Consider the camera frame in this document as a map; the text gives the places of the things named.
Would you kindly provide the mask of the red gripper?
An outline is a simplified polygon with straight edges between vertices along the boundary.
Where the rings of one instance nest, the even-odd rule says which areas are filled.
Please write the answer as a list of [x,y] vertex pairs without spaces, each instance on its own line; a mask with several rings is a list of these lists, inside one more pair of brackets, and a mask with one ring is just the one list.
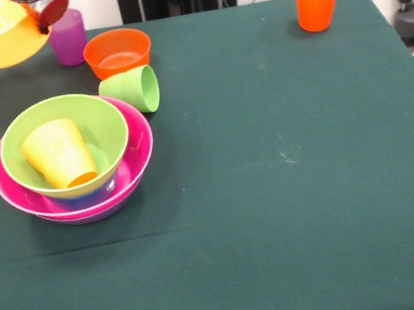
[[43,35],[49,35],[49,26],[61,19],[68,6],[69,0],[37,0],[23,4],[28,14],[36,20]]

